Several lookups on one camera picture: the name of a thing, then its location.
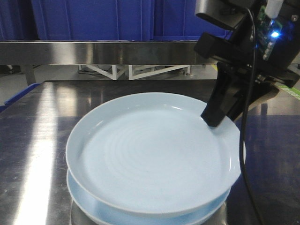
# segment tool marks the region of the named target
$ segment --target light blue plate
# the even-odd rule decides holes
[[[77,184],[69,170],[67,187],[78,207],[99,225],[199,225],[208,220],[221,207],[230,192],[227,190],[220,197],[195,212],[179,217],[154,218],[133,216],[98,201]]]
[[[171,218],[200,210],[240,175],[239,130],[201,118],[206,103],[170,93],[116,98],[74,127],[67,165],[95,199],[137,217]]]

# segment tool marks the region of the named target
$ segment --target black cable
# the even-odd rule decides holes
[[[240,128],[240,146],[239,146],[239,151],[240,151],[240,170],[241,174],[247,189],[247,193],[249,195],[250,201],[252,203],[253,209],[255,211],[256,217],[261,225],[264,225],[263,218],[261,214],[259,213],[258,207],[255,203],[255,200],[253,198],[253,193],[249,185],[248,181],[248,176],[246,172],[246,167],[244,163],[244,140],[245,140],[245,133],[246,133],[246,125],[247,125],[247,116],[248,116],[248,110],[249,110],[249,105],[250,105],[250,100],[253,92],[253,86],[255,83],[256,79],[256,66],[257,66],[257,49],[256,49],[256,30],[255,30],[255,21],[252,15],[252,12],[250,11],[249,8],[246,8],[247,13],[249,14],[249,17],[251,19],[252,23],[252,30],[253,30],[253,61],[252,61],[252,72],[251,72],[251,77],[250,77],[250,83],[249,83],[249,88],[248,92],[246,95],[246,100],[245,100],[245,106],[242,114],[242,122],[241,122],[241,128]]]

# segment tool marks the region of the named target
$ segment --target black robotic arm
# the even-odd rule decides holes
[[[256,82],[250,107],[275,97],[279,92],[276,82],[292,87],[299,80],[300,76],[287,67],[300,51],[300,1],[273,1],[280,6],[278,12],[264,0],[197,1],[197,16],[233,30],[229,40],[204,33],[195,46],[202,57],[218,60],[217,82],[201,115],[209,126],[218,126],[225,116],[236,119],[244,108],[254,46],[252,23],[244,7],[254,13],[257,33]]]

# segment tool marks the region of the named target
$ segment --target floor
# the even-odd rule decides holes
[[[69,65],[41,65],[34,69],[36,82],[42,83],[49,80],[110,80],[108,77],[89,72],[89,74],[78,73],[78,66]],[[188,79],[216,79],[217,72],[211,65],[194,65],[191,73],[187,75],[185,70],[175,70],[164,74],[154,75],[143,79],[154,80],[188,80]],[[128,80],[128,73],[122,75],[119,80]],[[25,75],[0,74],[0,105],[4,101],[27,87]]]

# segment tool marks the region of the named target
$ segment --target blue plastic crate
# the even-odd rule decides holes
[[[153,38],[154,0],[31,0],[42,40]]]
[[[37,38],[30,0],[0,0],[0,40]]]
[[[225,37],[226,31],[195,16],[196,0],[156,0],[154,39],[198,40],[203,32]]]

